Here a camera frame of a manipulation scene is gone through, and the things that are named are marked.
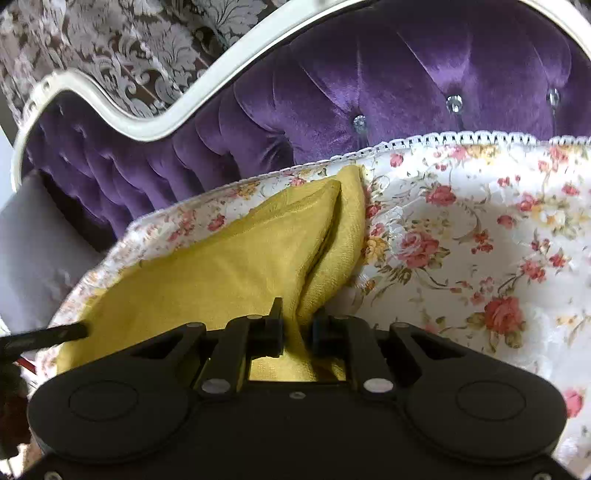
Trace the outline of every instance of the white wooden frame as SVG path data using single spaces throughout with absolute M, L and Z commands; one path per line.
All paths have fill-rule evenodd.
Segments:
M 124 112 L 90 77 L 77 70 L 54 72 L 38 83 L 24 108 L 24 122 L 14 143 L 11 162 L 12 189 L 21 185 L 21 166 L 28 136 L 43 113 L 60 92 L 77 93 L 112 128 L 138 141 L 166 137 L 182 125 L 224 85 L 274 45 L 327 15 L 364 0 L 291 0 L 262 20 L 217 59 L 181 100 L 161 115 L 137 118 Z M 567 0 L 519 0 L 561 27 L 591 59 L 591 25 Z

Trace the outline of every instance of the yellow towel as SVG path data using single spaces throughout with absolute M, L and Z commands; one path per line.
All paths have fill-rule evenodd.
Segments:
M 256 380 L 313 380 L 299 326 L 344 285 L 359 259 L 365 226 L 356 166 L 289 187 L 215 235 L 130 268 L 88 305 L 92 335 L 61 348 L 65 371 L 187 322 L 208 330 L 267 314 L 283 298 L 287 351 L 253 362 Z

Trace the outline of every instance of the purple velvet sofa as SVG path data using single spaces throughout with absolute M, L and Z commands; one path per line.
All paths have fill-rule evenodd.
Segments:
M 23 173 L 45 172 L 70 222 L 104 248 L 178 200 L 393 138 L 591 135 L 590 86 L 581 49 L 517 0 L 378 0 L 284 42 L 159 141 L 131 140 L 61 94 L 30 135 Z

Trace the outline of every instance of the crystal button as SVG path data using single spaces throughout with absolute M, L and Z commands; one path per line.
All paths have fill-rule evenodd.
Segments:
M 359 134 L 366 134 L 368 131 L 368 124 L 367 120 L 365 119 L 365 115 L 358 115 L 353 119 L 353 127 L 355 127 L 355 131 Z
M 461 113 L 462 108 L 464 107 L 464 102 L 462 101 L 461 96 L 451 95 L 447 97 L 445 105 L 450 113 Z
M 548 95 L 546 95 L 546 101 L 551 107 L 556 108 L 560 103 L 560 92 L 555 88 L 551 88 L 548 90 Z

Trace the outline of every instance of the circular pad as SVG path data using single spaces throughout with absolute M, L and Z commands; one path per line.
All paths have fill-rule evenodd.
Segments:
M 119 356 L 42 385 L 28 419 L 35 437 L 58 455 L 110 463 L 154 451 L 188 409 L 185 389 L 160 362 Z
M 509 365 L 435 361 L 410 388 L 408 418 L 439 448 L 466 460 L 511 463 L 551 449 L 564 428 L 560 393 Z

